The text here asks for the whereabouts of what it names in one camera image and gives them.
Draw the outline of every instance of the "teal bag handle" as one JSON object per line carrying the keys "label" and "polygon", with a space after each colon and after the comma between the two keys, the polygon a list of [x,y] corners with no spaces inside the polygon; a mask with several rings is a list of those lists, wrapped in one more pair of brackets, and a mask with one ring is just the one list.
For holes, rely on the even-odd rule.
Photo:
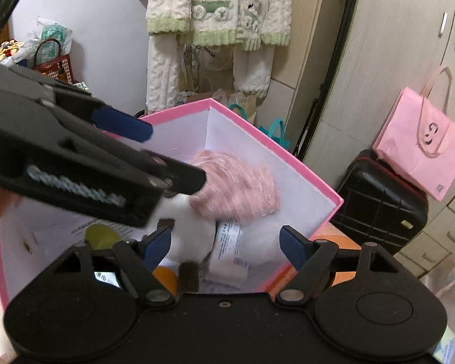
{"label": "teal bag handle", "polygon": [[241,117],[244,120],[248,120],[248,115],[246,115],[246,112],[244,111],[244,108],[241,105],[238,104],[231,104],[228,107],[230,110],[237,109],[239,112],[241,112]]}
{"label": "teal bag handle", "polygon": [[[277,127],[280,126],[280,137],[275,137],[275,130]],[[275,119],[273,124],[271,125],[270,129],[267,130],[263,126],[260,127],[260,131],[266,134],[269,138],[279,144],[282,148],[288,150],[290,148],[290,141],[285,139],[285,124],[281,119]]]}
{"label": "teal bag handle", "polygon": [[271,125],[270,129],[268,130],[267,135],[271,139],[274,139],[273,134],[275,133],[277,126],[280,126],[280,142],[282,142],[285,140],[285,124],[284,124],[283,120],[281,120],[281,119],[275,119],[275,121]]}

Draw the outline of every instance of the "white sticker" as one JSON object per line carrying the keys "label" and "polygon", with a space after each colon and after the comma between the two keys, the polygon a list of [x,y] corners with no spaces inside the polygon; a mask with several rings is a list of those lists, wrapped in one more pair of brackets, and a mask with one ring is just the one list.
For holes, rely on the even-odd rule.
{"label": "white sticker", "polygon": [[116,279],[116,274],[114,272],[95,272],[95,278],[100,281],[104,282],[116,287],[120,287],[118,283],[118,279]]}
{"label": "white sticker", "polygon": [[238,289],[248,278],[249,264],[243,260],[243,229],[234,219],[221,222],[209,260],[206,279]]}

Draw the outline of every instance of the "cabinet handle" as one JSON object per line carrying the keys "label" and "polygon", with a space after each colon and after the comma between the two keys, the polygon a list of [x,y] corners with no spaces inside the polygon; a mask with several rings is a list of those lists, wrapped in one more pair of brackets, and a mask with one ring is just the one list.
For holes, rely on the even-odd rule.
{"label": "cabinet handle", "polygon": [[442,25],[440,26],[440,32],[438,33],[438,38],[441,38],[443,32],[445,31],[445,26],[447,25],[448,14],[445,12],[443,14]]}
{"label": "cabinet handle", "polygon": [[432,259],[431,257],[428,257],[428,255],[425,253],[423,253],[423,256],[422,256],[426,261],[429,261],[430,263],[432,264],[435,264],[437,261],[435,259]]}
{"label": "cabinet handle", "polygon": [[451,240],[451,241],[455,244],[455,237],[452,235],[452,232],[451,232],[451,231],[449,231],[449,232],[447,233],[447,238],[448,238],[449,240]]}

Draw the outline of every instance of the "pink fuzzy yarn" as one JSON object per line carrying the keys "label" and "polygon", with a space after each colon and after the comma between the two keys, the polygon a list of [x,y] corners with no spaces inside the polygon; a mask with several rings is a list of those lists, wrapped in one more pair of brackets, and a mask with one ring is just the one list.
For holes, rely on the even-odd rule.
{"label": "pink fuzzy yarn", "polygon": [[207,175],[204,187],[189,199],[200,216],[246,223],[280,209],[280,195],[267,168],[253,168],[233,155],[210,150],[197,153],[190,163]]}

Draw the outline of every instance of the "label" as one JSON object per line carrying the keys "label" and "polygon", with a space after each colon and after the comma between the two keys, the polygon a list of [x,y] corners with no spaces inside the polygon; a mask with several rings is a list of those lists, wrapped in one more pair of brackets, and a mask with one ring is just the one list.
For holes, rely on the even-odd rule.
{"label": "label", "polygon": [[116,279],[116,275],[114,272],[100,272],[96,271],[95,272],[95,278],[100,281],[104,282],[107,284],[110,284],[112,286],[116,286],[121,289],[118,280]]}
{"label": "label", "polygon": [[44,185],[55,187],[64,190],[65,192],[74,193],[85,198],[90,198],[95,201],[104,202],[106,204],[124,207],[126,199],[115,193],[106,194],[103,189],[92,189],[83,183],[73,182],[65,176],[57,177],[53,174],[41,171],[37,165],[30,164],[27,167],[27,175],[34,181],[44,183]]}
{"label": "label", "polygon": [[234,219],[221,222],[209,261],[206,279],[240,288],[248,278],[249,264],[243,260],[243,229]]}

